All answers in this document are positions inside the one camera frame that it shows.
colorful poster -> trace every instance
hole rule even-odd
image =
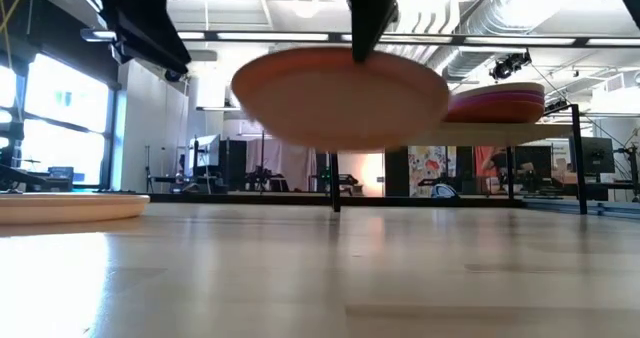
[[[449,177],[456,174],[456,147],[447,147],[445,155],[443,146],[411,146],[409,147],[409,194],[411,197],[430,197],[431,187],[420,186],[424,179],[436,179],[445,172],[447,156],[449,159]]]

spotlight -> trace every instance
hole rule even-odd
[[[531,55],[528,50],[525,53],[509,54],[507,58],[496,61],[496,66],[489,71],[489,75],[496,81],[507,79],[513,73],[521,70],[523,66],[531,63]]]

shelf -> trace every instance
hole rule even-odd
[[[568,124],[442,123],[411,139],[411,146],[516,146],[545,138],[568,138]]]

window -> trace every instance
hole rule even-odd
[[[52,58],[38,54],[29,65],[27,113],[101,133],[107,125],[108,101],[106,84]]]
[[[0,67],[0,107],[13,107],[16,95],[16,75],[12,70]]]
[[[20,168],[31,172],[47,172],[49,167],[73,167],[74,184],[97,185],[104,158],[104,137],[58,127],[43,121],[24,122]]]

ceiling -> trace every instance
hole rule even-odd
[[[95,15],[83,0],[50,1],[87,25],[97,26]],[[417,7],[416,9],[438,4],[434,3],[434,0],[404,0],[406,1],[409,1],[409,6]],[[456,1],[459,4],[459,12],[464,12],[475,0]],[[168,12],[178,30],[350,30],[350,14],[345,0],[178,0],[168,2]],[[566,0],[556,14],[535,28],[532,33],[639,36],[640,30],[621,0]],[[224,71],[225,77],[228,76],[230,79],[239,67],[238,62],[266,54],[270,45],[188,43],[187,46],[191,50],[217,51],[217,72]],[[526,67],[508,81],[538,81],[547,86],[548,92],[576,82],[579,83],[578,86],[587,86],[585,89],[572,92],[576,100],[580,100],[581,95],[590,94],[589,84],[585,82],[601,82],[594,79],[585,81],[585,78],[601,78],[613,75],[617,71],[640,67],[639,50],[531,49],[530,52],[537,71],[532,67]],[[493,84],[488,76],[492,64],[491,61],[487,61],[463,84],[452,84],[451,88],[461,91],[476,88],[478,84]]]

